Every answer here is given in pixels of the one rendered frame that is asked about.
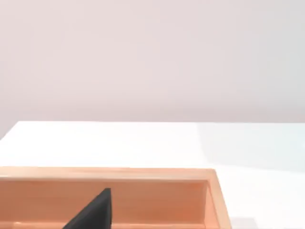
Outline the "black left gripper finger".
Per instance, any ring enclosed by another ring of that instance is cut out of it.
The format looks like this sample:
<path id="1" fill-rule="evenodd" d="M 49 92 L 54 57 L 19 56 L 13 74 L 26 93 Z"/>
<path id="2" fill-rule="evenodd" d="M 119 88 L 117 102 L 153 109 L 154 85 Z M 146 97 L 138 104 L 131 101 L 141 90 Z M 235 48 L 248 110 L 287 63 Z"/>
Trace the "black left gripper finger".
<path id="1" fill-rule="evenodd" d="M 105 188 L 62 229 L 111 229 L 111 189 Z"/>

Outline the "shallow salmon-coloured box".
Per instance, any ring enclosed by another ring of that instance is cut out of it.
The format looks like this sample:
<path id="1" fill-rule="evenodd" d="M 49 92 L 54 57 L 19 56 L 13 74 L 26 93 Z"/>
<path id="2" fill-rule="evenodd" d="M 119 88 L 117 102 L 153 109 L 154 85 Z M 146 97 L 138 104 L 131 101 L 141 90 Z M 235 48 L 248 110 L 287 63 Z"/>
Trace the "shallow salmon-coloured box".
<path id="1" fill-rule="evenodd" d="M 0 229 L 61 229 L 105 188 L 112 229 L 232 229 L 210 168 L 0 167 Z"/>

